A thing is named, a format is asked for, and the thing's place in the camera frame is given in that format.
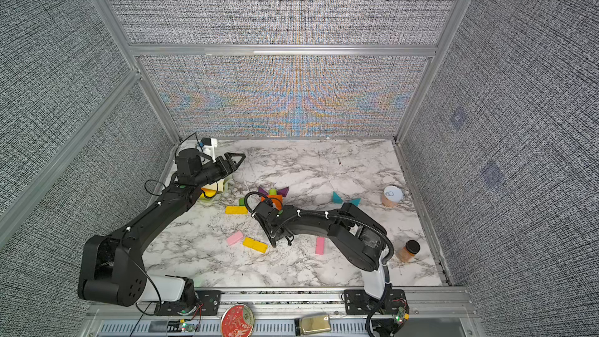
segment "metal bracket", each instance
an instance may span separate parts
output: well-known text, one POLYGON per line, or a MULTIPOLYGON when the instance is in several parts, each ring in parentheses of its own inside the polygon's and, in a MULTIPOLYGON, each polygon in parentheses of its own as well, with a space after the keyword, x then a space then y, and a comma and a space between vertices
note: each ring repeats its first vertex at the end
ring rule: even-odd
MULTIPOLYGON (((367 315, 377 302, 363 290, 344 290, 343 299, 347 315, 367 315)), ((398 303, 393 302, 395 299, 406 299, 406 293, 401 289, 392 289, 385 300, 383 314, 397 313, 398 303)))
MULTIPOLYGON (((202 305, 202 316, 215 316, 219 311, 221 305, 221 291, 220 290, 196 290, 195 294, 198 297, 198 302, 202 305)), ((158 304, 154 309, 156 316, 181 316, 178 312, 181 310, 175 310, 173 308, 166 308, 164 305, 158 310, 158 304)))

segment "red wire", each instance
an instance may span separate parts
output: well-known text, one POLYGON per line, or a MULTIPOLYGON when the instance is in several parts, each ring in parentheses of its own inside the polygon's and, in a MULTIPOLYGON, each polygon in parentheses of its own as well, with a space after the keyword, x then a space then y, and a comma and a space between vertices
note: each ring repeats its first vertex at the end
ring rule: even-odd
POLYGON ((191 319, 189 319, 190 321, 193 320, 193 318, 195 318, 195 314, 197 314, 198 311, 199 311, 199 316, 198 317, 199 318, 202 317, 202 306, 204 306, 204 303, 202 303, 201 305, 198 306, 197 309, 195 309, 195 312, 193 313, 193 316, 191 317, 191 319))

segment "pink block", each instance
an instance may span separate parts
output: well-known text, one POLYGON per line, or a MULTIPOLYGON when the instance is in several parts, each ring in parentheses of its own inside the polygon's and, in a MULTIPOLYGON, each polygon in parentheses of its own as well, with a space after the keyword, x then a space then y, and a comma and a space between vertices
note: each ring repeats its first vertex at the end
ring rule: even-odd
POLYGON ((241 231, 237 231, 237 233, 233 234, 233 236, 230 236, 229 238, 226 239, 226 243, 228 243, 229 246, 233 246, 242 240, 243 240, 243 233, 241 231))
POLYGON ((324 255, 325 254, 325 238, 318 237, 316 238, 316 255, 324 255))

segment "black lid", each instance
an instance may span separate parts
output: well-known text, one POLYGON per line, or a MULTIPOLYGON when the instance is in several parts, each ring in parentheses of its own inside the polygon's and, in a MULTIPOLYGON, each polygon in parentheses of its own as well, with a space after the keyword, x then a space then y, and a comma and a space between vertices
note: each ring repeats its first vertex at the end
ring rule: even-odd
POLYGON ((416 255, 418 251, 420 251, 420 243, 410 239, 408 242, 406 242, 406 250, 416 255))

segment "yellow block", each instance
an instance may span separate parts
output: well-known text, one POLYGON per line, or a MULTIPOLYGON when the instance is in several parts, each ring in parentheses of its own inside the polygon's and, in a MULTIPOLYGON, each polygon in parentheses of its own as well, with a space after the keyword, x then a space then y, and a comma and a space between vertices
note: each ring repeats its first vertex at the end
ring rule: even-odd
POLYGON ((261 243, 259 241, 256 241, 255 239, 251 239, 251 238, 245 238, 243 240, 243 245, 245 247, 249 247, 252 248, 256 251, 260 251, 261 253, 265 253, 266 252, 266 248, 268 248, 268 245, 265 243, 261 243))
POLYGON ((227 215, 243 215, 247 214, 247 208, 245 206, 227 206, 225 213, 227 215))

